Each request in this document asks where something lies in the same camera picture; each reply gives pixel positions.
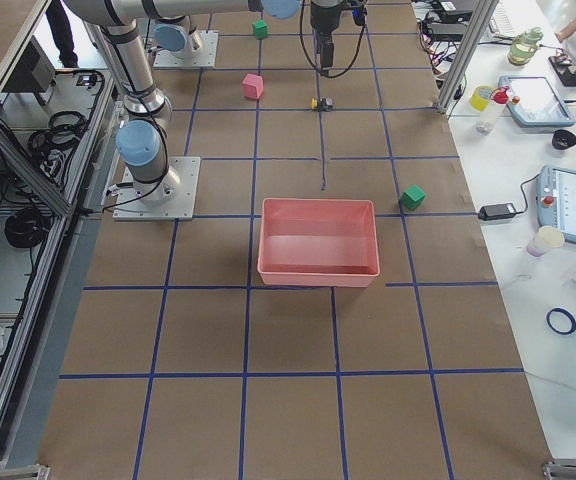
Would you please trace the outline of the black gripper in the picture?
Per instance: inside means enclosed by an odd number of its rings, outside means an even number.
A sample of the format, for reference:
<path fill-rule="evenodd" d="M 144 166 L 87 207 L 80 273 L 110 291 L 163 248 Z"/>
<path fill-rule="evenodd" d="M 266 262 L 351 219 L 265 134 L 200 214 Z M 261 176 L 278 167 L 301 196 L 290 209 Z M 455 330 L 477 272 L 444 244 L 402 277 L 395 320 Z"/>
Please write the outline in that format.
<path fill-rule="evenodd" d="M 339 27 L 341 12 L 340 0 L 312 0 L 310 2 L 310 25 L 317 36 L 316 55 L 322 76 L 328 76 L 334 64 L 332 35 Z"/>

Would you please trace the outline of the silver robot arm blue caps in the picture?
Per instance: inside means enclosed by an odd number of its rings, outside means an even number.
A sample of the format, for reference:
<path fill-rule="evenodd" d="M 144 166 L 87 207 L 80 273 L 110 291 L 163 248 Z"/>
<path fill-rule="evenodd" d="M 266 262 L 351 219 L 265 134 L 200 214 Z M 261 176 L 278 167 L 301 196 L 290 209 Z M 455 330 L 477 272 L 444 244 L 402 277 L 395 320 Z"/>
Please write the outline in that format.
<path fill-rule="evenodd" d="M 68 8 L 93 32 L 101 56 L 123 92 L 129 121 L 118 130 L 117 151 L 132 175 L 135 197 L 150 217 L 159 208 L 184 204 L 179 192 L 196 193 L 197 182 L 185 182 L 168 154 L 169 98 L 153 78 L 137 21 L 148 18 L 175 26 L 197 14 L 265 12 L 284 20 L 302 8 L 300 1 L 68 1 Z"/>

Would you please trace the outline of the pink cube near arm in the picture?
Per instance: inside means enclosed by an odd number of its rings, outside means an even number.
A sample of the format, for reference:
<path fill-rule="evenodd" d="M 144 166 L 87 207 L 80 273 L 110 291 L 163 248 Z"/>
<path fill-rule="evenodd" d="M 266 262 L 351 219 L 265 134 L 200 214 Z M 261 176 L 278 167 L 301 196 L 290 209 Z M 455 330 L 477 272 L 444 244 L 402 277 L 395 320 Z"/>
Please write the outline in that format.
<path fill-rule="evenodd" d="M 241 86 L 246 99 L 259 100 L 264 93 L 264 79 L 257 74 L 246 74 Z"/>

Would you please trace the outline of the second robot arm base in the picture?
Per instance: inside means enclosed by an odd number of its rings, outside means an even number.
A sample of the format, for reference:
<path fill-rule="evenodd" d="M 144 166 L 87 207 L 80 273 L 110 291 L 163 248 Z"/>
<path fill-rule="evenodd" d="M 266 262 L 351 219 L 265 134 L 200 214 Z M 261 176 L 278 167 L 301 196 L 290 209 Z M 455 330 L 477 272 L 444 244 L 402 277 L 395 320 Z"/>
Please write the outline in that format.
<path fill-rule="evenodd" d="M 190 16 L 158 20 L 154 40 L 159 49 L 181 59 L 198 56 L 204 47 L 203 38 Z"/>

